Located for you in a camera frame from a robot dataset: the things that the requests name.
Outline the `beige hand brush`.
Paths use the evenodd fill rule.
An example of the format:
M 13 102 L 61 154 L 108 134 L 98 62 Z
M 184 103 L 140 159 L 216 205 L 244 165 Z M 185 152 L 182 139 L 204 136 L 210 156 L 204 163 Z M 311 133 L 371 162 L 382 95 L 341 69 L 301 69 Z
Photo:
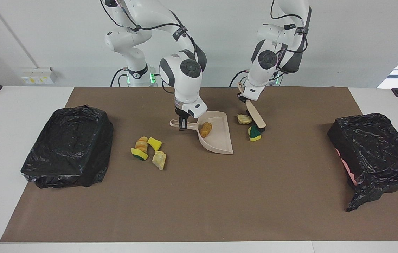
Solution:
M 265 121 L 250 100 L 246 100 L 245 104 L 248 114 L 252 117 L 260 133 L 263 133 L 265 131 L 265 127 L 267 126 Z

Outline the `plain yellow sponge piece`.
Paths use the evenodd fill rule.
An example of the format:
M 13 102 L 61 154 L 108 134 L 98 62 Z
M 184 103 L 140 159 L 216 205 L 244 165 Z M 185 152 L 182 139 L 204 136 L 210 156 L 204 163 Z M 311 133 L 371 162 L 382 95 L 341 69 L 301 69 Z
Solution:
M 154 151 L 159 151 L 162 146 L 162 141 L 154 139 L 153 137 L 150 137 L 147 143 L 154 149 Z

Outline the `beige plastic dustpan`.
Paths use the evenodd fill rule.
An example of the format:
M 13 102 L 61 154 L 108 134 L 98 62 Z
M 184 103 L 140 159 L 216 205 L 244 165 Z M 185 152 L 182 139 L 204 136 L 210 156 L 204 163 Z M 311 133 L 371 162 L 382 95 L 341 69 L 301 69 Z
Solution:
M 202 137 L 199 133 L 200 128 L 206 122 L 211 123 L 212 130 L 207 137 Z M 199 141 L 208 151 L 233 154 L 227 115 L 224 112 L 207 111 L 197 119 L 196 123 L 188 122 L 187 129 L 197 131 Z

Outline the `pale croissant piece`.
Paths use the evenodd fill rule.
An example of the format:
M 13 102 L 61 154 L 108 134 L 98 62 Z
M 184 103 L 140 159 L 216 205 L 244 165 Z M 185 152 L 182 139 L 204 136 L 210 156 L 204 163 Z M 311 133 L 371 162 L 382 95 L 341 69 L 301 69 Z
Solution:
M 164 170 L 164 165 L 166 162 L 167 155 L 163 151 L 155 151 L 152 157 L 152 163 L 160 170 Z

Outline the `green and yellow sponge wedge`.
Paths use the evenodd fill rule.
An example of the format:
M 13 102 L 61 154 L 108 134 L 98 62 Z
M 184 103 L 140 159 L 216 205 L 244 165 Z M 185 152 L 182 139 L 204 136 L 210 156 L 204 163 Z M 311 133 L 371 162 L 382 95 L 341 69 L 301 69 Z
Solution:
M 260 140 L 262 138 L 262 134 L 256 125 L 252 125 L 248 128 L 248 136 L 249 140 L 252 142 Z

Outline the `yellow sponge with green pad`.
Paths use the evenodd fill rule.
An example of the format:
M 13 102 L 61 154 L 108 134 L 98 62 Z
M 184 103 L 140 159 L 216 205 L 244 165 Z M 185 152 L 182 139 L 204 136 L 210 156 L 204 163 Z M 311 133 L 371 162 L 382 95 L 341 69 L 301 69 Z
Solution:
M 130 149 L 131 154 L 133 155 L 133 157 L 136 157 L 139 160 L 147 160 L 147 158 L 149 157 L 148 154 L 146 153 L 146 151 L 142 151 L 140 149 L 137 148 L 131 148 Z

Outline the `black trash bag bin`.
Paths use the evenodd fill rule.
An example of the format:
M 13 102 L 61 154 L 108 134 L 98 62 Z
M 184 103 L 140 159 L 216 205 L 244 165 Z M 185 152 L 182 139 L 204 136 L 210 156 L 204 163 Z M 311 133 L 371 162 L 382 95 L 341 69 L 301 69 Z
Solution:
M 113 143 L 108 114 L 83 105 L 53 112 L 20 170 L 39 188 L 90 187 L 104 180 Z

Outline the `pink bin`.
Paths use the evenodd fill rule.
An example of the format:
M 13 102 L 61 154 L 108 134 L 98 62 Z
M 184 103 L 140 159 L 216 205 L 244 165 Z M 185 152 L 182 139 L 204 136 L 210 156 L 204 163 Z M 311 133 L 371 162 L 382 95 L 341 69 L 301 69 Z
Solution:
M 349 184 L 354 185 L 354 186 L 357 186 L 358 183 L 357 183 L 357 181 L 355 180 L 355 175 L 351 172 L 351 170 L 350 170 L 350 168 L 349 168 L 349 165 L 348 165 L 347 162 L 343 159 L 343 157 L 341 156 L 339 150 L 336 149 L 336 148 L 335 148 L 335 150 L 336 150 L 336 152 L 337 152 L 337 154 L 338 154 L 338 157 L 341 159 L 341 162 L 343 163 L 343 166 L 344 166 L 344 168 L 345 168 L 345 170 L 346 170 L 346 173 L 347 173 L 347 176 L 348 176 L 348 180 L 349 180 Z

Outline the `black bag over pink bin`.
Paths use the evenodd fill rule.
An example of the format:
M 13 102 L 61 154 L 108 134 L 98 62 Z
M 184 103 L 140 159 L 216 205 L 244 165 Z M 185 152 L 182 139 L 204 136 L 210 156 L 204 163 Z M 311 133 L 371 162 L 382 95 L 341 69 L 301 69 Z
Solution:
M 327 135 L 358 183 L 349 184 L 347 176 L 354 195 L 346 211 L 398 191 L 398 131 L 388 117 L 380 113 L 339 117 Z

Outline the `brown table mat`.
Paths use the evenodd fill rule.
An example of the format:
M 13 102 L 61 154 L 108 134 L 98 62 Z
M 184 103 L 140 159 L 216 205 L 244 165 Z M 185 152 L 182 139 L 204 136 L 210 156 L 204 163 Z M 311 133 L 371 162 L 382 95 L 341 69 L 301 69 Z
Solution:
M 256 103 L 267 123 L 251 142 L 236 114 L 236 89 L 202 88 L 210 110 L 229 119 L 233 154 L 201 146 L 195 131 L 169 125 L 172 96 L 158 88 L 74 88 L 67 107 L 105 111 L 114 125 L 103 182 L 40 189 L 28 183 L 2 242 L 184 242 L 398 240 L 398 191 L 357 210 L 327 132 L 361 114 L 347 88 L 272 87 Z M 130 152 L 162 141 L 164 170 Z

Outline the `white wall socket box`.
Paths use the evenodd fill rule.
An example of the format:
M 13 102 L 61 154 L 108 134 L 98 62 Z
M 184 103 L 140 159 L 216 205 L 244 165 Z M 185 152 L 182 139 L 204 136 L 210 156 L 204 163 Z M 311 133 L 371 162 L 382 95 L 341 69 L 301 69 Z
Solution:
M 38 67 L 38 68 L 22 68 L 21 75 L 22 81 L 25 84 L 55 84 L 58 77 L 51 67 Z

